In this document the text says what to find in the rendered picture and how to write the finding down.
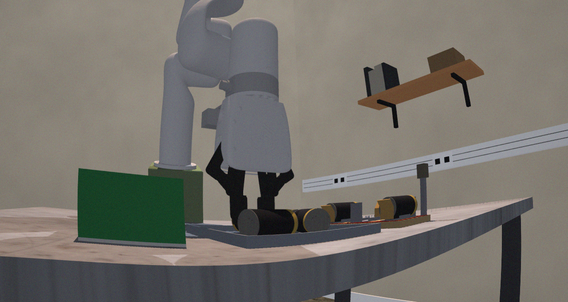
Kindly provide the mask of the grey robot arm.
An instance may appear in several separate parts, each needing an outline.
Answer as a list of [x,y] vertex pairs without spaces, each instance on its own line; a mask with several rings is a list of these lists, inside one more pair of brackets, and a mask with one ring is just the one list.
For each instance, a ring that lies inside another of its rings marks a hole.
[[178,52],[168,56],[164,65],[155,167],[196,169],[191,163],[194,100],[188,86],[212,88],[220,83],[225,97],[264,91],[279,98],[277,27],[266,19],[251,17],[239,21],[232,30],[228,21],[212,18],[230,16],[243,3],[185,0],[176,34]]

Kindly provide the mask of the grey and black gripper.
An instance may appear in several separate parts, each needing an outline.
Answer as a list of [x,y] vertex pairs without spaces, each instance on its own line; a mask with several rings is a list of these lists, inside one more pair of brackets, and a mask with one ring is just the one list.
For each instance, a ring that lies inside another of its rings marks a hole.
[[[218,116],[214,155],[205,171],[229,195],[233,224],[237,225],[240,212],[248,208],[243,195],[245,174],[258,176],[261,197],[257,209],[275,209],[275,196],[294,177],[291,168],[288,119],[279,98],[264,91],[226,97]],[[276,173],[280,175],[276,177]]]

